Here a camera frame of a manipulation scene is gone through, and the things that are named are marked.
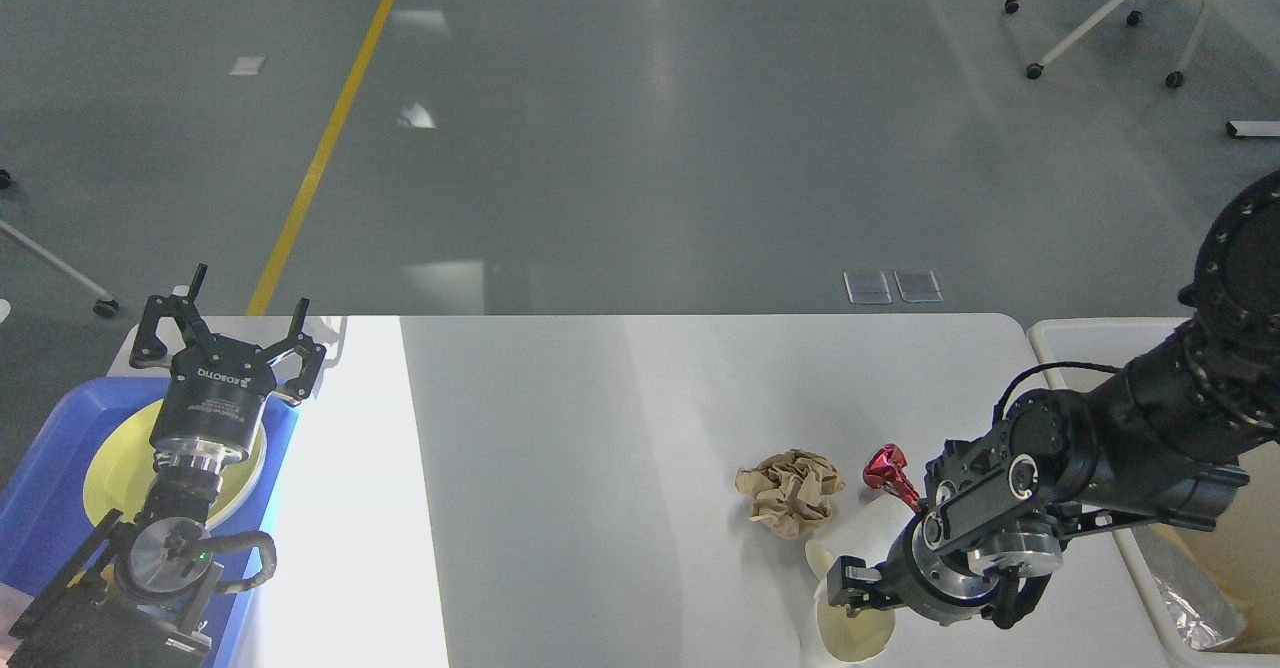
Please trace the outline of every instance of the yellow plate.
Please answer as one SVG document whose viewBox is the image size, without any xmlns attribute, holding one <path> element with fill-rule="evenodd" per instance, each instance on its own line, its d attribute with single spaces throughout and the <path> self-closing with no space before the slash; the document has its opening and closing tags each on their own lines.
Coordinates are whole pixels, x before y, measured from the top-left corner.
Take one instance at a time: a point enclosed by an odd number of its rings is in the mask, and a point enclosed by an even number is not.
<svg viewBox="0 0 1280 668">
<path fill-rule="evenodd" d="M 155 427 L 160 404 L 156 401 L 125 418 L 106 436 L 84 473 L 84 514 L 97 525 L 111 508 L 124 513 L 125 521 L 142 509 L 155 480 L 151 468 L 155 449 L 151 448 L 151 427 Z M 257 484 L 266 457 L 266 431 L 259 424 L 257 436 L 248 459 L 223 468 L 223 490 L 209 512 L 207 527 L 214 527 L 230 517 Z"/>
</svg>

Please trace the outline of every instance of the red object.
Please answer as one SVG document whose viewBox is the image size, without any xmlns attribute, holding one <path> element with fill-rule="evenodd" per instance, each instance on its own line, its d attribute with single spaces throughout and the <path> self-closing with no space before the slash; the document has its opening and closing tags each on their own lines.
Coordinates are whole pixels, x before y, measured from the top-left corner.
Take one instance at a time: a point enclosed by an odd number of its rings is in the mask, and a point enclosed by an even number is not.
<svg viewBox="0 0 1280 668">
<path fill-rule="evenodd" d="M 901 448 L 887 443 L 863 468 L 863 481 L 873 490 L 883 490 L 902 499 L 911 511 L 919 513 L 920 491 L 915 490 L 902 468 L 906 468 L 906 456 Z"/>
</svg>

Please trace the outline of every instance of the gray floor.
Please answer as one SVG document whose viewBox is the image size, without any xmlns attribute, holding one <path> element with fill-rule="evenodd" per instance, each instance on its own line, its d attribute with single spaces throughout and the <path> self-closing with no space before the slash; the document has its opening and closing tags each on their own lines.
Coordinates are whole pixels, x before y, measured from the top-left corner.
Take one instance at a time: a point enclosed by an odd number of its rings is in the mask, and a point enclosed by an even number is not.
<svg viewBox="0 0 1280 668">
<path fill-rule="evenodd" d="M 244 311 L 379 0 L 0 0 L 0 484 L 147 294 Z M 1280 0 L 398 0 L 270 312 L 1180 314 L 1213 214 L 1280 163 Z M 261 76 L 225 76 L 266 56 Z M 404 127 L 404 107 L 434 129 Z M 932 267 L 942 305 L 850 305 Z"/>
</svg>

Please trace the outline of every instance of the aluminum foil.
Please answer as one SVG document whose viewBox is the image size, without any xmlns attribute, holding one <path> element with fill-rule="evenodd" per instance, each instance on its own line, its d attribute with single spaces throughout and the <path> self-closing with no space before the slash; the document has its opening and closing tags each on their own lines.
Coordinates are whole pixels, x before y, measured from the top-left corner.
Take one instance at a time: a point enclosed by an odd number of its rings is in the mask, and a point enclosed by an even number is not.
<svg viewBox="0 0 1280 668">
<path fill-rule="evenodd" d="M 1240 637 L 1244 616 L 1199 563 L 1149 527 L 1134 529 L 1133 536 L 1165 600 L 1169 618 L 1189 649 L 1222 648 Z"/>
</svg>

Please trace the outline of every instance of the yellow floor line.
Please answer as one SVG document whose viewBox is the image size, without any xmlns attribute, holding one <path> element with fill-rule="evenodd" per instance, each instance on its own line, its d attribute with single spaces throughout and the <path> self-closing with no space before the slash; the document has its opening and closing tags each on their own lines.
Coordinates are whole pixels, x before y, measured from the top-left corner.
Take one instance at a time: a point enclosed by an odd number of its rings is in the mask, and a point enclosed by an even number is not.
<svg viewBox="0 0 1280 668">
<path fill-rule="evenodd" d="M 329 154 L 333 154 L 333 147 L 338 143 L 338 136 L 342 134 L 342 127 L 347 123 L 347 113 L 351 111 L 351 104 L 356 100 L 356 91 L 360 90 L 360 83 L 365 79 L 365 68 L 369 67 L 369 59 L 374 56 L 374 49 L 378 47 L 378 38 L 383 35 L 383 26 L 387 24 L 387 17 L 392 12 L 394 3 L 396 0 L 381 0 L 378 4 L 374 20 L 369 24 L 369 31 L 365 33 L 365 44 L 361 44 L 360 52 L 356 54 L 356 63 L 353 63 L 349 74 L 347 74 L 347 83 L 342 86 L 342 93 L 338 95 L 338 104 L 333 107 L 333 115 L 329 116 L 329 125 L 325 125 L 324 134 L 320 136 L 320 145 L 316 147 L 316 154 L 311 157 L 311 165 L 307 166 L 307 175 L 302 179 L 297 198 L 293 198 L 293 207 L 289 209 L 288 216 L 284 218 L 284 227 L 275 238 L 275 248 L 271 250 L 271 257 L 266 258 L 262 275 L 257 279 L 257 289 L 253 290 L 253 298 L 248 302 L 248 308 L 244 311 L 246 316 L 261 316 L 261 314 L 266 312 L 266 307 L 271 302 L 271 294 L 275 293 L 275 284 L 280 280 L 280 273 L 284 273 L 284 262 L 288 261 L 289 253 L 293 250 L 293 241 L 298 238 L 303 218 L 307 218 L 307 209 L 311 207 L 311 198 L 315 198 L 316 186 L 320 186 L 320 177 L 324 175 L 324 168 L 329 164 Z"/>
</svg>

